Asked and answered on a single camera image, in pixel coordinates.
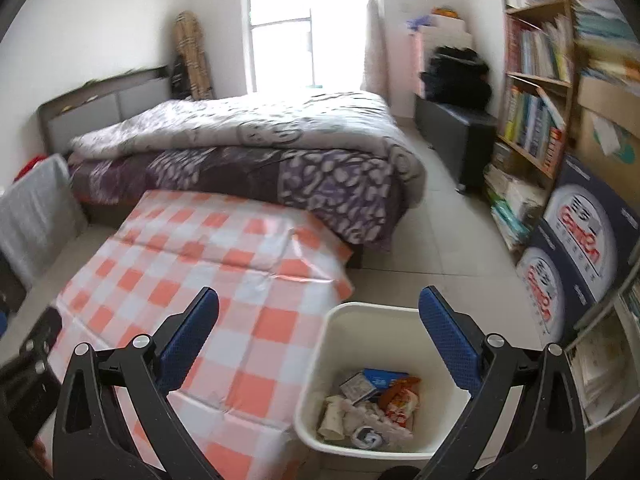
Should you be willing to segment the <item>blue carton box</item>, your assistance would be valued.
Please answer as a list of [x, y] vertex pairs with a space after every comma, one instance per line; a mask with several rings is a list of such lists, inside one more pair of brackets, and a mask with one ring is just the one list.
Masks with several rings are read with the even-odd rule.
[[378, 370], [377, 368], [364, 368], [362, 374], [376, 390], [386, 390], [396, 380], [409, 376], [406, 372], [390, 372], [389, 370]]

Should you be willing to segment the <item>red snack packet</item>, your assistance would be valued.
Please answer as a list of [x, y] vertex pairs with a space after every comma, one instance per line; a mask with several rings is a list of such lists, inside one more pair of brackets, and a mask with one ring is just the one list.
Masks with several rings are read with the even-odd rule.
[[408, 376], [395, 379], [378, 398], [378, 407], [392, 424], [406, 428], [420, 402], [421, 379]]

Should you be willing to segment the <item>orange white checkered tablecloth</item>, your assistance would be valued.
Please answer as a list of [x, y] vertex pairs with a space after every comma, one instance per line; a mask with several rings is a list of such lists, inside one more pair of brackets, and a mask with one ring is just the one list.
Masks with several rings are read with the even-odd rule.
[[154, 191], [56, 298], [61, 479], [292, 479], [349, 247], [312, 214]]

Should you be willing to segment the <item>white plastic waste basket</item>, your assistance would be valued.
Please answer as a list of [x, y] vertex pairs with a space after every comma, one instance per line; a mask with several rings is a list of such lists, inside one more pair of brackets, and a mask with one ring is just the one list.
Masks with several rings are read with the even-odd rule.
[[324, 318], [294, 427], [321, 453], [424, 462], [469, 398], [415, 308], [348, 302]]

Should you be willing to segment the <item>small printed packet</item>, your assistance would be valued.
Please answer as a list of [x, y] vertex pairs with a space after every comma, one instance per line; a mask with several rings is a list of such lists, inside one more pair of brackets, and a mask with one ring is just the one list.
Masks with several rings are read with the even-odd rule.
[[378, 388], [370, 382], [363, 372], [353, 374], [338, 386], [340, 393], [352, 404], [370, 399], [378, 392]]

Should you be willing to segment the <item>grey checked cushion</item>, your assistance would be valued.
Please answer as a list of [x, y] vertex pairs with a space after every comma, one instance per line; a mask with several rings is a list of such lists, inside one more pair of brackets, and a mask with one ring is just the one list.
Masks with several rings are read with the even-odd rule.
[[87, 228], [59, 154], [38, 162], [1, 195], [1, 253], [26, 289]]

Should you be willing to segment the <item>navy GanGen cardboard box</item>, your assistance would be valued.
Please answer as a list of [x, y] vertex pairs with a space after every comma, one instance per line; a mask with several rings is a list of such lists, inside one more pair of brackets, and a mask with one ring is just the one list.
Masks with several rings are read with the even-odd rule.
[[573, 156], [563, 159], [544, 222], [572, 259], [594, 301], [617, 287], [638, 258], [638, 214]]

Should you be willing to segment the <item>black cabinet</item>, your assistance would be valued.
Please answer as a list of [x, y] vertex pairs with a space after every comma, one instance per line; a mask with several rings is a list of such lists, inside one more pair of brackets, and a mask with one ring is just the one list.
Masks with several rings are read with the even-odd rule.
[[497, 122], [487, 113], [414, 97], [414, 122], [459, 193], [479, 193], [494, 150]]

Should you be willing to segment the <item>grey bed headboard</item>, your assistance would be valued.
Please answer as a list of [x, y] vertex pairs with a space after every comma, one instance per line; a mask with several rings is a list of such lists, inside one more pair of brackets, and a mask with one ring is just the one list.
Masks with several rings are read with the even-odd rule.
[[111, 78], [88, 81], [38, 107], [46, 154], [70, 154], [73, 138], [119, 124], [170, 97], [166, 66], [130, 70]]

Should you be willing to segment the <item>black clothes pile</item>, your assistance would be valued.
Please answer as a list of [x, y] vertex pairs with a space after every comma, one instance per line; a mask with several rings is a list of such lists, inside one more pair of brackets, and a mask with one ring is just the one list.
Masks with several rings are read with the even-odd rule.
[[489, 66], [469, 48], [437, 47], [420, 77], [424, 99], [484, 112], [492, 96]]

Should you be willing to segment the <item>pink drawer cabinet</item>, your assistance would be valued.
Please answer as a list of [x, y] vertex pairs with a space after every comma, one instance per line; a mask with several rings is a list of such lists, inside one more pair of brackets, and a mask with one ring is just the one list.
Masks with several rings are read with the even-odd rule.
[[473, 37], [466, 30], [465, 21], [460, 18], [430, 14], [425, 19], [426, 24], [409, 28], [413, 91], [421, 99], [425, 98], [425, 84], [421, 74], [428, 69], [435, 50], [439, 47], [456, 49], [473, 47]]

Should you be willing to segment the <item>wooden bookshelf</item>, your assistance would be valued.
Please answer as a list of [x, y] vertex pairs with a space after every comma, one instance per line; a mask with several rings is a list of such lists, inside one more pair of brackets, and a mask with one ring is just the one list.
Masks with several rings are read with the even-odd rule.
[[518, 158], [518, 176], [544, 193], [544, 203], [573, 133], [580, 69], [574, 3], [502, 0], [498, 141]]

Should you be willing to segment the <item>window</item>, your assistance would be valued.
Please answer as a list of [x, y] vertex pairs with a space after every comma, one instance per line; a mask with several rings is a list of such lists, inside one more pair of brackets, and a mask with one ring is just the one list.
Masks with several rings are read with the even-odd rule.
[[244, 0], [250, 91], [358, 90], [369, 0]]

